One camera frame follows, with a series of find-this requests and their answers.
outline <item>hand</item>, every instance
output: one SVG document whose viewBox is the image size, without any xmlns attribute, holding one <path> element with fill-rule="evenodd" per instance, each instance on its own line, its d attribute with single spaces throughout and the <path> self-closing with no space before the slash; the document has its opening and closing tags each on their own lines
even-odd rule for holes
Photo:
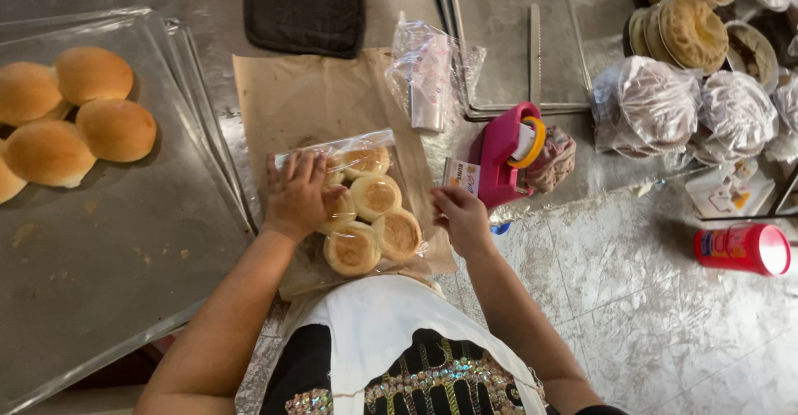
<svg viewBox="0 0 798 415">
<path fill-rule="evenodd" d="M 488 226 L 488 210 L 479 198 L 451 185 L 434 187 L 429 192 L 438 212 L 435 224 L 448 231 L 457 254 L 468 260 L 496 251 Z"/>
<path fill-rule="evenodd" d="M 274 166 L 274 153 L 267 161 L 269 203 L 263 231 L 274 230 L 299 243 L 326 220 L 346 188 L 341 185 L 322 194 L 327 173 L 324 152 L 292 151 L 281 171 Z"/>
</svg>

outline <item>white apron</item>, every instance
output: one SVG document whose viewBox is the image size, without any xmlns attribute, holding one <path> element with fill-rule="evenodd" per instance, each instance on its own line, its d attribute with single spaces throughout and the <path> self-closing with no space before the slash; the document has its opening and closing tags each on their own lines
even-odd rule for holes
<svg viewBox="0 0 798 415">
<path fill-rule="evenodd" d="M 307 325 L 330 328 L 330 385 L 336 415 L 362 415 L 364 388 L 413 345 L 417 329 L 469 340 L 488 351 L 515 380 L 527 415 L 545 415 L 538 383 L 506 345 L 424 284 L 404 276 L 374 276 L 325 294 L 295 299 L 283 325 L 283 346 Z"/>
</svg>

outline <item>red plastic jar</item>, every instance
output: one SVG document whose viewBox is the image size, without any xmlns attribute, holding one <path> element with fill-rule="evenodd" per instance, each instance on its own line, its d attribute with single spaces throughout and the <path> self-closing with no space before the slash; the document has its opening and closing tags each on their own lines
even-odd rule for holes
<svg viewBox="0 0 798 415">
<path fill-rule="evenodd" d="M 736 223 L 726 230 L 701 230 L 693 248 L 704 267 L 779 276 L 790 268 L 790 243 L 778 226 Z"/>
</svg>

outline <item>tile floor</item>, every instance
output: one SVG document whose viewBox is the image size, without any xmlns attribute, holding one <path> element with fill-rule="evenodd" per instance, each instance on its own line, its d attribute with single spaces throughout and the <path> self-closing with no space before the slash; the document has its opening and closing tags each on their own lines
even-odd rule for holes
<svg viewBox="0 0 798 415">
<path fill-rule="evenodd" d="M 698 224 L 683 189 L 672 182 L 642 198 L 577 203 L 494 240 L 608 404 L 630 414 L 798 414 L 798 273 L 773 279 L 699 267 Z M 436 280 L 484 325 L 457 260 L 457 273 Z M 270 312 L 239 413 L 260 406 L 286 307 Z"/>
</svg>

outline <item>brown paper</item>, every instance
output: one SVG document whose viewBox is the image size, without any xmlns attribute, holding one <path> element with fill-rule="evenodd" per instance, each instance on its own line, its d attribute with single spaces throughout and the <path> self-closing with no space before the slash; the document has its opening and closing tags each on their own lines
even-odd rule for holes
<svg viewBox="0 0 798 415">
<path fill-rule="evenodd" d="M 404 181 L 404 199 L 414 210 L 429 249 L 422 259 L 403 263 L 413 277 L 457 270 L 446 232 L 433 226 L 429 188 L 433 185 L 424 147 L 384 82 L 389 48 L 364 49 L 352 60 L 312 54 L 278 58 L 233 56 L 246 144 L 258 195 L 266 208 L 266 155 L 390 128 L 394 161 Z M 294 297 L 345 282 L 327 265 L 313 234 L 299 248 L 280 282 L 280 297 Z"/>
</svg>

